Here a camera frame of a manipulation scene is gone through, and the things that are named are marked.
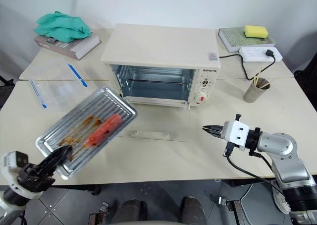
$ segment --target oven control knob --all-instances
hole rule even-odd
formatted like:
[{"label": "oven control knob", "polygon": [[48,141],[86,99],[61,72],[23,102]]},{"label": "oven control knob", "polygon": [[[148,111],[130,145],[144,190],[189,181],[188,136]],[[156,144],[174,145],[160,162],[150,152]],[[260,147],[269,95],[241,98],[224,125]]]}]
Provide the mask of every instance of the oven control knob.
[{"label": "oven control knob", "polygon": [[195,102],[197,104],[201,104],[202,102],[206,101],[207,99],[207,94],[204,92],[198,92],[195,94]]}]

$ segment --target white wall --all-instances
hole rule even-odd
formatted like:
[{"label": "white wall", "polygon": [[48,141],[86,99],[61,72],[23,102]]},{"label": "white wall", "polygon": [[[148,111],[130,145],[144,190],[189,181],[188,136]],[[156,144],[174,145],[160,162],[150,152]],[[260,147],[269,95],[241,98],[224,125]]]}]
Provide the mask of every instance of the white wall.
[{"label": "white wall", "polygon": [[[291,70],[305,68],[317,52],[316,0],[0,0],[0,50],[5,62],[27,67],[38,47],[37,18],[59,10],[81,16],[92,28],[116,23],[219,28],[264,25]],[[12,72],[3,65],[0,74]]]}]

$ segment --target oven sticker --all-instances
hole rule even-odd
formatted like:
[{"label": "oven sticker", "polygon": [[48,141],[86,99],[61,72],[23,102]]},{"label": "oven sticker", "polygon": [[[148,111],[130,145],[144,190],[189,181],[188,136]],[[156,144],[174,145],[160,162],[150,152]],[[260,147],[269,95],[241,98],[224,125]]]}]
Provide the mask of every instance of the oven sticker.
[{"label": "oven sticker", "polygon": [[218,60],[217,53],[208,53],[209,60]]}]

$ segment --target green book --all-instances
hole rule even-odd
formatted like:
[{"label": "green book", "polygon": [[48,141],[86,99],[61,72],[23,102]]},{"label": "green book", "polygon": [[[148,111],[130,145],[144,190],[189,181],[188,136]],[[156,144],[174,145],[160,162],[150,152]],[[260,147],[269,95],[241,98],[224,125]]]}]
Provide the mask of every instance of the green book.
[{"label": "green book", "polygon": [[268,35],[266,38],[247,38],[244,34],[244,27],[220,28],[219,37],[226,46],[228,52],[237,52],[240,47],[274,47],[275,40]]}]

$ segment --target book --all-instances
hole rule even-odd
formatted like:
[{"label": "book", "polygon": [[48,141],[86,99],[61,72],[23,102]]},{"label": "book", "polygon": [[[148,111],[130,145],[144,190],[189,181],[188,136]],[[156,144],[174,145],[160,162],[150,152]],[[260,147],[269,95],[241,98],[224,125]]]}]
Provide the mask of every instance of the book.
[{"label": "book", "polygon": [[63,54],[76,60],[80,60],[84,55],[86,55],[101,42],[95,33],[91,33],[91,35],[87,38],[75,39],[70,43],[65,43],[55,38],[49,38],[41,35],[35,37],[34,41],[40,47]]},{"label": "book", "polygon": [[240,47],[274,47],[275,40],[268,35],[266,38],[247,38],[244,27],[220,28],[219,37],[226,46],[228,52],[237,52]]}]

